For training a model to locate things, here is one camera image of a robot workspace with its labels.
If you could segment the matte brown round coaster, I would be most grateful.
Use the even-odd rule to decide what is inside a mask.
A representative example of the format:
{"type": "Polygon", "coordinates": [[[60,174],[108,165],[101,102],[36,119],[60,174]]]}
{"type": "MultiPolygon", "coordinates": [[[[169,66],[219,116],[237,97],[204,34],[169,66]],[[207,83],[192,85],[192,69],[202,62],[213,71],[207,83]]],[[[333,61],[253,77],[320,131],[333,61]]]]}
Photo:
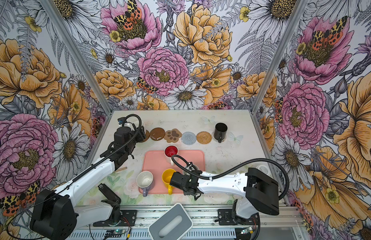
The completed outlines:
{"type": "Polygon", "coordinates": [[[146,130],[145,132],[145,139],[143,140],[143,143],[146,142],[149,138],[150,138],[150,132],[148,130],[146,130]]]}

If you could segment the glossy brown round coaster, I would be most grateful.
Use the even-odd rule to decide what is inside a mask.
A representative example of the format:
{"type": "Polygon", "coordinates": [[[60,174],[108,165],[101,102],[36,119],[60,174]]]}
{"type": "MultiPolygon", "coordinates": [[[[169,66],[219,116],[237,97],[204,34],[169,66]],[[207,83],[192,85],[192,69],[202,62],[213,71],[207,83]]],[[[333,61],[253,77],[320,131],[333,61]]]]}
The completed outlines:
{"type": "Polygon", "coordinates": [[[153,141],[160,141],[166,135],[166,131],[163,128],[154,128],[150,131],[150,138],[153,141]]]}

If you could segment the white mug red inside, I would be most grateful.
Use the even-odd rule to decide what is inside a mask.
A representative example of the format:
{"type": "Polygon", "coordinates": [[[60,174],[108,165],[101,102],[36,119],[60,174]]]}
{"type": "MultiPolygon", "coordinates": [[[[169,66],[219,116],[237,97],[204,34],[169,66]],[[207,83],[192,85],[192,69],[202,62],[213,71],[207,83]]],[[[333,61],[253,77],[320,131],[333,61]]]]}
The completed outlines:
{"type": "Polygon", "coordinates": [[[167,159],[167,162],[170,163],[172,166],[175,165],[172,160],[172,156],[177,155],[178,153],[179,153],[179,149],[174,145],[167,146],[164,150],[164,154],[167,159]]]}

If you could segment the grey blue round coaster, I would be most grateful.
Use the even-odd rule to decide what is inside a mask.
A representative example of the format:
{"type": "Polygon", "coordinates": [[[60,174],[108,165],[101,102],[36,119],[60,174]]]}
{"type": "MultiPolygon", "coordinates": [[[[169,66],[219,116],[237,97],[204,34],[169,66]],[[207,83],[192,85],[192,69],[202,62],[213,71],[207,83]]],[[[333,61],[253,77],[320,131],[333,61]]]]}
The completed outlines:
{"type": "Polygon", "coordinates": [[[192,132],[185,132],[181,137],[181,141],[187,146],[193,145],[197,141],[196,135],[192,132]]]}

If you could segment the brown paw print coaster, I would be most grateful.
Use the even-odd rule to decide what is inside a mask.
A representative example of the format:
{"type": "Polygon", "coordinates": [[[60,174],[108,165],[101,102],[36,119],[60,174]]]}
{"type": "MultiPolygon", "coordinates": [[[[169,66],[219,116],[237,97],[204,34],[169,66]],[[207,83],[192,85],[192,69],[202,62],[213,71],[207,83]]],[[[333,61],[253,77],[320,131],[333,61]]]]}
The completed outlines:
{"type": "Polygon", "coordinates": [[[182,137],[182,133],[178,129],[172,129],[165,132],[164,139],[167,143],[177,143],[182,137]]]}

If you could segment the woven wicker round coaster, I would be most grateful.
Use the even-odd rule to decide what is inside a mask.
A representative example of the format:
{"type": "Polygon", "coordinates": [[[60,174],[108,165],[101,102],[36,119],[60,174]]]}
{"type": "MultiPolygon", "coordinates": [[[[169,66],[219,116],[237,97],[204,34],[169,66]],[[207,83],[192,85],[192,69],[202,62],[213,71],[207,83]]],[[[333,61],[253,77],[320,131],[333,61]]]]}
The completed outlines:
{"type": "Polygon", "coordinates": [[[209,144],[212,140],[212,136],[209,132],[206,132],[206,131],[202,131],[202,132],[199,132],[197,135],[196,135],[196,140],[202,144],[202,145],[206,145],[206,144],[209,144]]]}

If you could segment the black mug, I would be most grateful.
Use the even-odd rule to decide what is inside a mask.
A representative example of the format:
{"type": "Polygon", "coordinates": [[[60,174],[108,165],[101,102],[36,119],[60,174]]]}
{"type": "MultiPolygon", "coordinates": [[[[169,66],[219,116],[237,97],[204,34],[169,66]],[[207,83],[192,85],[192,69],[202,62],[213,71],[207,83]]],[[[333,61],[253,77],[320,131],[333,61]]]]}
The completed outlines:
{"type": "Polygon", "coordinates": [[[213,139],[218,143],[222,143],[227,134],[227,125],[224,123],[217,123],[214,127],[213,139]]]}

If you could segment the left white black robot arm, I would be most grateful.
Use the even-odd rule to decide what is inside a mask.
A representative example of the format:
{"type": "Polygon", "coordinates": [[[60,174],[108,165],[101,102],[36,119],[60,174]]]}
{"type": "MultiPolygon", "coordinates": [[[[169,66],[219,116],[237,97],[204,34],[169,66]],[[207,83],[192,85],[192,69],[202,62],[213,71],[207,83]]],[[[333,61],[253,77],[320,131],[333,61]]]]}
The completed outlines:
{"type": "Polygon", "coordinates": [[[78,206],[89,190],[132,158],[136,144],[146,138],[138,115],[130,114],[120,121],[122,125],[114,133],[114,141],[97,162],[55,190],[43,190],[37,195],[30,220],[32,231],[50,240],[65,240],[74,230],[86,225],[120,222],[120,204],[110,197],[97,205],[78,206]]]}

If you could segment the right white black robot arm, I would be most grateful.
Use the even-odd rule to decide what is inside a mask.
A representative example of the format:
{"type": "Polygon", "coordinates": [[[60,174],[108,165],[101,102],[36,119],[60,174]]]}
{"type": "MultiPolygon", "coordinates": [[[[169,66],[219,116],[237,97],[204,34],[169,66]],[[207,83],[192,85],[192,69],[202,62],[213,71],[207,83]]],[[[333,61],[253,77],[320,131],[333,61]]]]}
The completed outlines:
{"type": "Polygon", "coordinates": [[[270,216],[279,215],[279,201],[285,197],[289,189],[289,176],[284,167],[274,160],[255,158],[221,174],[211,174],[201,170],[193,170],[193,163],[180,155],[173,155],[172,162],[183,172],[175,172],[170,186],[179,189],[185,196],[193,196],[195,200],[203,194],[224,193],[240,196],[232,206],[231,217],[237,224],[249,220],[258,213],[270,216]],[[256,168],[248,168],[245,173],[236,170],[252,163],[266,162],[277,167],[284,177],[284,188],[280,193],[276,180],[256,168]]]}

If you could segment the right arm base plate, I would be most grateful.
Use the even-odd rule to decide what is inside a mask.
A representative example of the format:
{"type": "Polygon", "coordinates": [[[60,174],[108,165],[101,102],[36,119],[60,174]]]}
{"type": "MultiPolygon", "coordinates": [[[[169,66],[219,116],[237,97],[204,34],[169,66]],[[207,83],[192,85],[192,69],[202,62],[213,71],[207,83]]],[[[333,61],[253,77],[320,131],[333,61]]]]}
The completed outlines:
{"type": "Polygon", "coordinates": [[[218,209],[218,218],[215,222],[218,222],[220,226],[255,226],[258,225],[259,214],[252,215],[249,219],[245,219],[236,215],[234,209],[218,209]]]}

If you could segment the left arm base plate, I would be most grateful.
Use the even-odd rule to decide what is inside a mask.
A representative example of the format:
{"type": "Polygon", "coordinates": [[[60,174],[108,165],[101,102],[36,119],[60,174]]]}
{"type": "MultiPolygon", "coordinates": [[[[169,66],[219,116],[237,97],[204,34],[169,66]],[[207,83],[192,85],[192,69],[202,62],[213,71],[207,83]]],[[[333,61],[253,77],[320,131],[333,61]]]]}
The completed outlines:
{"type": "Polygon", "coordinates": [[[93,223],[94,227],[133,227],[137,218],[136,210],[120,210],[121,218],[113,223],[111,220],[93,223]]]}

